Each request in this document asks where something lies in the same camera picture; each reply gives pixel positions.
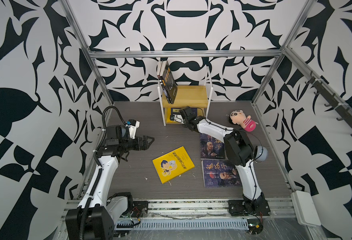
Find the yellow cartoon book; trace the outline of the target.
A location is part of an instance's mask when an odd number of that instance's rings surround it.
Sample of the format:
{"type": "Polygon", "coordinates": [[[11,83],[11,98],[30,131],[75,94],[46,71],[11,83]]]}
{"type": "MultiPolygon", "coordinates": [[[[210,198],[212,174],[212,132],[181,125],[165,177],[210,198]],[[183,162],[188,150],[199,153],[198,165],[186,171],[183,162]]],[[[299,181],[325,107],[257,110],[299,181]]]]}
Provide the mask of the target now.
{"type": "Polygon", "coordinates": [[[177,124],[177,122],[171,120],[171,115],[174,113],[175,108],[165,108],[165,120],[166,124],[177,124]]]}
{"type": "Polygon", "coordinates": [[[195,168],[185,147],[179,147],[153,160],[153,165],[162,184],[195,168]]]}

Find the white wooden two-tier shelf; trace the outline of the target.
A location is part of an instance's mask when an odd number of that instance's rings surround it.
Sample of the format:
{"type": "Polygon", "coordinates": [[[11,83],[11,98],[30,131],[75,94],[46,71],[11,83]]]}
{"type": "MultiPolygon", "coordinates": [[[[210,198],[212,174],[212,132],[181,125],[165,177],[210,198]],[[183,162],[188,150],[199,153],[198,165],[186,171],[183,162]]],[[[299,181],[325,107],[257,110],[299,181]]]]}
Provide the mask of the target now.
{"type": "Polygon", "coordinates": [[[213,81],[211,77],[211,70],[206,67],[206,75],[204,83],[198,86],[191,85],[179,85],[176,100],[174,104],[169,104],[166,97],[164,97],[163,88],[158,83],[158,94],[161,106],[161,114],[163,120],[163,126],[167,125],[167,110],[171,108],[182,108],[190,106],[192,108],[202,109],[202,113],[205,117],[208,117],[210,105],[213,96],[213,81]]]}

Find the black book standing on shelf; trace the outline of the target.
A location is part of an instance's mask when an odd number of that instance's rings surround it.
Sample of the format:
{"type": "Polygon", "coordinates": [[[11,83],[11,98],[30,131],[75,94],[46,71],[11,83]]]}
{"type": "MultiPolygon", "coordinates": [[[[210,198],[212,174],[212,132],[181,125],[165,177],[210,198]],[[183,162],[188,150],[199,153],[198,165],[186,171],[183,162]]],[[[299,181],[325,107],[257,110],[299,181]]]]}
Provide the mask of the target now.
{"type": "Polygon", "coordinates": [[[161,85],[161,87],[163,89],[165,98],[166,98],[167,102],[169,103],[169,97],[168,97],[168,92],[167,92],[167,89],[166,89],[166,84],[165,84],[165,81],[164,81],[163,77],[161,76],[161,73],[162,73],[161,69],[162,69],[162,61],[159,61],[158,65],[157,65],[157,76],[158,76],[158,80],[160,82],[160,85],[161,85]]]}

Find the white grey round speaker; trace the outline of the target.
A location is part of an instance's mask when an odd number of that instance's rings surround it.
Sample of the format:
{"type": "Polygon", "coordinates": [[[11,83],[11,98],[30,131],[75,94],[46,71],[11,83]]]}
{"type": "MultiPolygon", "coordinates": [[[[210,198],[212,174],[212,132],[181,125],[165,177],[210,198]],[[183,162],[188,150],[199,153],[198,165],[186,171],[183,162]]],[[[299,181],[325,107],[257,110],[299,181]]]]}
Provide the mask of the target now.
{"type": "Polygon", "coordinates": [[[257,163],[264,162],[268,157],[268,150],[263,146],[256,146],[254,151],[255,161],[257,163]]]}

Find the yellow cartoon book on shelf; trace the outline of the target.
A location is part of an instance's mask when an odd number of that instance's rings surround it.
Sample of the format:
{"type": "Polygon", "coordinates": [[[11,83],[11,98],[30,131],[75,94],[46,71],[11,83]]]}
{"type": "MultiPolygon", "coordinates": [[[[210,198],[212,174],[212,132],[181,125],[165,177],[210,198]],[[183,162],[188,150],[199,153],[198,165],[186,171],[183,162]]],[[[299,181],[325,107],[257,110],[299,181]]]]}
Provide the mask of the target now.
{"type": "Polygon", "coordinates": [[[174,113],[175,108],[165,108],[165,120],[166,124],[177,124],[177,122],[171,120],[171,115],[174,113]]]}

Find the black wall hook rail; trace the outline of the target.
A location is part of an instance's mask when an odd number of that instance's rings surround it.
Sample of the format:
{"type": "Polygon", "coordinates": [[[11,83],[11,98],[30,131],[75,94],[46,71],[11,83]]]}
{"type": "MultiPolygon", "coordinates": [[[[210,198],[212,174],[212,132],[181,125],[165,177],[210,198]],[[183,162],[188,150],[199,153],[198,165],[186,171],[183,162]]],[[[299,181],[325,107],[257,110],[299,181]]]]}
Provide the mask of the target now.
{"type": "Polygon", "coordinates": [[[311,85],[315,92],[315,102],[319,96],[324,98],[326,103],[324,106],[330,110],[336,111],[339,117],[336,118],[339,122],[345,122],[352,129],[352,106],[348,104],[342,97],[337,94],[329,84],[322,78],[316,76],[313,71],[310,71],[310,78],[305,83],[311,85]]]}

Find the white power box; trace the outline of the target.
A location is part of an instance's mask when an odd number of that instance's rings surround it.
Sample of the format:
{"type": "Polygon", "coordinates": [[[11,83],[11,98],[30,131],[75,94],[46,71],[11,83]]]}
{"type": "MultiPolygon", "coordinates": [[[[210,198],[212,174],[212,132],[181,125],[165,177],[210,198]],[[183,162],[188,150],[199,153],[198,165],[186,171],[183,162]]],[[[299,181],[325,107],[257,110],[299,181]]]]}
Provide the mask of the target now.
{"type": "Polygon", "coordinates": [[[309,227],[321,226],[321,221],[310,193],[295,191],[291,194],[291,200],[300,225],[309,227]]]}

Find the blue book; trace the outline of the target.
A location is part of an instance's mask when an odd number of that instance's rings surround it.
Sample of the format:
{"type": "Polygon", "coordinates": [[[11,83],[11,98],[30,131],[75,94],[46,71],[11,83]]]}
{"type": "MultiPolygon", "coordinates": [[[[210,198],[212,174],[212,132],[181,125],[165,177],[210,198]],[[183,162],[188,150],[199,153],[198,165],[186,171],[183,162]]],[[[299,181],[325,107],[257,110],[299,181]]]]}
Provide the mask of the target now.
{"type": "Polygon", "coordinates": [[[171,115],[180,115],[180,108],[170,108],[171,115]]]}

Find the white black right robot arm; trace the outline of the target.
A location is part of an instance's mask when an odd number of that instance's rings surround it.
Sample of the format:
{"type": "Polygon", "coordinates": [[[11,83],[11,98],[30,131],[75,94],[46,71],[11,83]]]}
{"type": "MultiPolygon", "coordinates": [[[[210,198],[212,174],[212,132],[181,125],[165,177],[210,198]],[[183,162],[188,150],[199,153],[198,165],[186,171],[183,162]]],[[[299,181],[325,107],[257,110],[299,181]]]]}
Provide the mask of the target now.
{"type": "Polygon", "coordinates": [[[229,212],[232,216],[268,215],[269,205],[260,188],[254,168],[254,163],[264,161],[268,155],[267,149],[252,145],[247,132],[214,123],[203,116],[197,116],[190,107],[179,110],[182,124],[188,129],[201,134],[207,134],[224,143],[228,160],[235,165],[243,187],[242,201],[229,201],[229,212]]]}

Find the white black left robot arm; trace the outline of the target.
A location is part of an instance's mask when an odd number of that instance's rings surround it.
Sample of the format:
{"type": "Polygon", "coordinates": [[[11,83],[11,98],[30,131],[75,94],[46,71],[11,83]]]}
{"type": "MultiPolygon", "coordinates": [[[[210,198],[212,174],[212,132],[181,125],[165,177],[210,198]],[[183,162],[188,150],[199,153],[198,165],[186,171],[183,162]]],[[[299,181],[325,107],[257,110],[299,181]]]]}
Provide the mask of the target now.
{"type": "Polygon", "coordinates": [[[94,175],[83,199],[65,217],[70,240],[112,240],[126,236],[141,223],[130,192],[109,196],[112,178],[121,160],[130,151],[145,151],[153,137],[137,137],[140,123],[125,121],[118,108],[107,107],[102,113],[102,138],[93,150],[94,175]]]}

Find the plush doll pink shorts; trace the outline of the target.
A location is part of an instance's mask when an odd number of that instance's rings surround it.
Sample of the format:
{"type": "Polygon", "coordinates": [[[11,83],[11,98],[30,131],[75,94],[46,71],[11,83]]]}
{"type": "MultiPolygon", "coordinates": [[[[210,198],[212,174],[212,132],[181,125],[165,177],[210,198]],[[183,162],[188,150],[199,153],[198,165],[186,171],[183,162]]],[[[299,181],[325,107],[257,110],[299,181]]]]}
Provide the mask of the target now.
{"type": "Polygon", "coordinates": [[[251,116],[247,116],[242,110],[234,110],[229,115],[229,122],[233,125],[239,125],[246,132],[252,132],[256,129],[258,123],[251,116]]]}

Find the black deer antler book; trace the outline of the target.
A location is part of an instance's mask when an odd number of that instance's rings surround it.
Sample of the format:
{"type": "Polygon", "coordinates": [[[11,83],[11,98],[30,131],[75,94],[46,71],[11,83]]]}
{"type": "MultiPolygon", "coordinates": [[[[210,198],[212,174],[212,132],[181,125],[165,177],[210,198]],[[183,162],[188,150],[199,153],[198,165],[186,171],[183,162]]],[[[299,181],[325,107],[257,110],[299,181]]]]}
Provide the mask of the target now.
{"type": "Polygon", "coordinates": [[[163,61],[162,62],[162,73],[161,76],[163,77],[165,84],[166,84],[166,89],[168,92],[168,97],[169,97],[169,104],[174,104],[175,99],[177,96],[177,91],[178,91],[178,86],[175,82],[175,79],[173,77],[170,65],[168,61],[163,61]]]}

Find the purple old man book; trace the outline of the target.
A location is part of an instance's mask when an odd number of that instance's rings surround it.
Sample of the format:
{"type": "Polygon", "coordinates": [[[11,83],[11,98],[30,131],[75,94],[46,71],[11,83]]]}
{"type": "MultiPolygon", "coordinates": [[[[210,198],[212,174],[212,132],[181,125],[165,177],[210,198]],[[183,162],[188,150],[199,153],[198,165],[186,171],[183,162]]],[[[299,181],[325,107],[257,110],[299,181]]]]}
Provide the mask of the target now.
{"type": "Polygon", "coordinates": [[[228,160],[202,160],[205,188],[241,187],[242,182],[236,167],[228,160]]]}
{"type": "Polygon", "coordinates": [[[200,134],[200,156],[202,160],[224,160],[226,158],[224,143],[207,134],[200,134]]]}

